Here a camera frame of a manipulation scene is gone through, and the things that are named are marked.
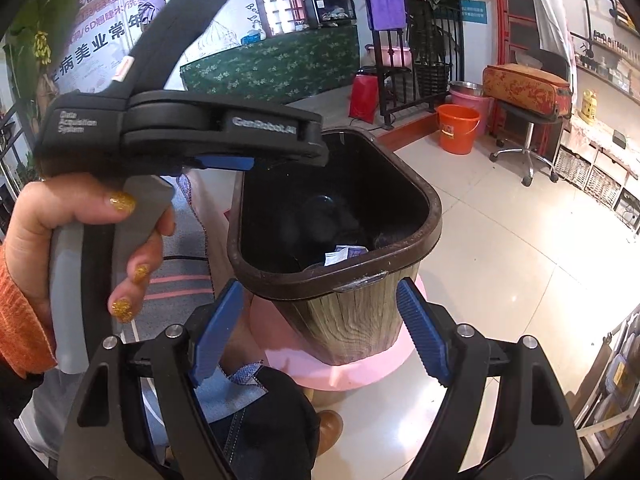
tiled floor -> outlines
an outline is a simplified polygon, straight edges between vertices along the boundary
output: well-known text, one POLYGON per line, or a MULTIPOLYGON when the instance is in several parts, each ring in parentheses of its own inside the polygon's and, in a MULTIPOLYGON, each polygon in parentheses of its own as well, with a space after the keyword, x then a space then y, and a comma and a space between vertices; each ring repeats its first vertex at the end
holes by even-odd
MULTIPOLYGON (((386 130, 382 129, 384 120, 377 112, 374 116, 374 124, 369 124, 361 120, 353 120, 352 122, 352 119, 349 117, 350 99, 351 86, 345 86, 296 101, 289 106, 321 114, 322 125, 325 128, 345 126, 346 124, 353 123, 353 126, 370 130, 375 136, 386 132, 386 130)), ((409 121, 415 121, 420 117, 424 117, 428 113, 427 108, 427 105, 423 104, 396 112, 391 117, 392 124, 393 126, 401 126, 409 121)))
MULTIPOLYGON (((420 266, 430 301, 485 336, 535 335, 564 391, 576 391, 601 338, 640 301, 640 244, 611 211, 570 184, 537 173, 520 183, 517 156, 492 163, 489 139, 466 156, 429 136, 397 154, 436 187, 442 237, 420 266)), ((487 381, 463 468, 478 463, 498 383, 487 381)), ((399 480, 435 416, 444 390, 417 355, 379 383, 316 394, 344 419, 337 445, 318 458, 316 480, 399 480)))

poster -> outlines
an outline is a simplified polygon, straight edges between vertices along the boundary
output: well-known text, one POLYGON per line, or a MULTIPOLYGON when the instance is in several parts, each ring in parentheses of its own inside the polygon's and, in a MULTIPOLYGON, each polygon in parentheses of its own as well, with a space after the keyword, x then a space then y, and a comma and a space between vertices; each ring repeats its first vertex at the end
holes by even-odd
MULTIPOLYGON (((60 93, 79 89, 99 92, 140 37, 140 0, 80 0, 74 30, 60 63, 49 70, 60 93)), ((255 0, 229 0, 206 32, 183 54, 177 68, 187 62, 240 45, 250 30, 260 27, 255 0)), ((166 88, 183 89, 178 69, 166 88)))
POLYGON ((486 2, 482 0, 460 0, 462 21, 471 23, 484 23, 486 25, 486 2))

green tablecloth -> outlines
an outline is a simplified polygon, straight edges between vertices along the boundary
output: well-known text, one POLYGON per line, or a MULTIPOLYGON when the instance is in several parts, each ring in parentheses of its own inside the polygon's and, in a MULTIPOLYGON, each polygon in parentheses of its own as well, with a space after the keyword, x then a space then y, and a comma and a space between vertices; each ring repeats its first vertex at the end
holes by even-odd
POLYGON ((280 34, 180 67, 189 91, 287 104, 351 84, 360 67, 355 26, 280 34))

wood-grain trash can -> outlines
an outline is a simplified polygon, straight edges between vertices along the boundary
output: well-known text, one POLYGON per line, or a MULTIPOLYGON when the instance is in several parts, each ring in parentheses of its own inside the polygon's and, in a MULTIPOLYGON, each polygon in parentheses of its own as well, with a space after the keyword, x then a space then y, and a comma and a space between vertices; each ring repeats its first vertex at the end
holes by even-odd
POLYGON ((436 245, 436 191, 366 130, 325 130, 324 168, 256 160, 238 173, 227 253, 238 280, 273 301, 317 359, 341 365, 390 348, 396 285, 436 245), (336 245, 369 252, 324 266, 336 245))

hand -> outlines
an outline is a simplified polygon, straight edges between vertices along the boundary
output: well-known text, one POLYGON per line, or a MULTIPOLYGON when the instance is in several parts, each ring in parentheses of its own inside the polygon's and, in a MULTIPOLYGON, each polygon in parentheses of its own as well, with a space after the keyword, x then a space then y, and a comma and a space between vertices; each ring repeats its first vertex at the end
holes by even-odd
MULTIPOLYGON (((52 330, 49 249, 53 229, 73 221, 121 222, 135 205, 131 195, 108 189, 86 173, 57 176, 24 187, 6 234, 4 257, 9 274, 45 328, 52 330)), ((162 236, 171 236, 174 230, 174 211, 169 208, 149 240, 129 258, 127 278, 116 286, 105 305, 121 322, 131 321, 140 312, 149 275, 162 264, 162 236)))

